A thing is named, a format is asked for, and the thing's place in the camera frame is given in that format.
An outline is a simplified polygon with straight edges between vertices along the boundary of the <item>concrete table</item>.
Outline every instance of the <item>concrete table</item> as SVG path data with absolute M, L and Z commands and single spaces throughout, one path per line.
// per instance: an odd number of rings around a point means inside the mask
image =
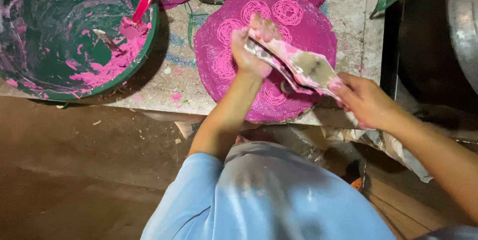
M 377 0 L 326 0 L 320 10 L 326 14 L 337 36 L 337 72 L 380 81 L 384 18 L 368 19 Z M 211 14 L 219 5 L 189 1 L 194 14 Z M 204 89 L 197 72 L 189 38 L 206 22 L 207 15 L 192 17 L 192 34 L 188 36 L 190 16 L 187 5 L 163 12 L 160 37 L 149 60 L 128 82 L 112 91 L 75 102 L 90 105 L 208 115 L 216 102 Z M 9 84 L 0 83 L 1 96 L 38 98 L 27 95 Z M 352 127 L 353 116 L 338 109 L 331 99 L 324 99 L 294 123 Z

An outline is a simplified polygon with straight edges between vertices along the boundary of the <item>person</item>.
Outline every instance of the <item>person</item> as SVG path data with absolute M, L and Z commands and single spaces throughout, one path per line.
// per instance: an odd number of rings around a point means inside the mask
M 367 199 L 338 176 L 276 143 L 234 145 L 272 70 L 244 50 L 248 28 L 259 31 L 258 39 L 281 38 L 277 25 L 258 15 L 233 32 L 236 77 L 197 131 L 141 239 L 394 239 Z M 478 155 L 415 119 L 374 81 L 338 76 L 343 84 L 329 88 L 342 100 L 339 105 L 360 124 L 400 140 L 478 222 Z M 474 229 L 460 230 L 476 236 Z

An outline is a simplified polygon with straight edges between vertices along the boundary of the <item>green bucket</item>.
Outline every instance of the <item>green bucket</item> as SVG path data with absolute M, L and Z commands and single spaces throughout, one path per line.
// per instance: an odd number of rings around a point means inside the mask
M 115 78 L 95 88 L 70 76 L 95 72 L 90 63 L 106 65 L 111 50 L 93 29 L 125 43 L 118 32 L 140 0 L 0 0 L 0 76 L 28 94 L 66 101 L 98 94 L 124 83 L 146 61 L 158 30 L 158 5 L 142 21 L 152 28 L 136 58 Z M 67 60 L 75 60 L 75 65 Z

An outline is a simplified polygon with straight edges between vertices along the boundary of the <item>hand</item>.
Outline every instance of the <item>hand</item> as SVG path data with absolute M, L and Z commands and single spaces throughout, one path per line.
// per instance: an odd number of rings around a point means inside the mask
M 257 39 L 262 38 L 266 42 L 271 41 L 272 38 L 282 39 L 282 35 L 278 33 L 277 24 L 272 23 L 270 19 L 262 20 L 259 13 L 252 15 L 248 27 L 232 32 L 231 51 L 239 70 L 264 79 L 272 72 L 272 67 L 245 50 L 244 44 L 247 42 L 249 28 L 258 30 Z
M 375 81 L 342 72 L 338 77 L 343 83 L 328 88 L 342 99 L 339 107 L 354 113 L 359 125 L 389 130 L 399 118 L 409 115 Z

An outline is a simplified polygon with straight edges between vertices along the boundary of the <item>metal scraper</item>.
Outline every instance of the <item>metal scraper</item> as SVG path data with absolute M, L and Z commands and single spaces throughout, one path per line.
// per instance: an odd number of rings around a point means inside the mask
M 117 50 L 119 50 L 120 48 L 115 44 L 115 42 L 113 42 L 113 39 L 111 38 L 111 36 L 107 35 L 104 31 L 100 30 L 100 29 L 93 29 L 93 32 L 95 32 L 95 34 L 98 35 L 98 37 L 103 40 L 103 42 L 106 44 L 106 46 L 108 48 L 110 48 L 110 50 L 112 52 L 115 52 Z

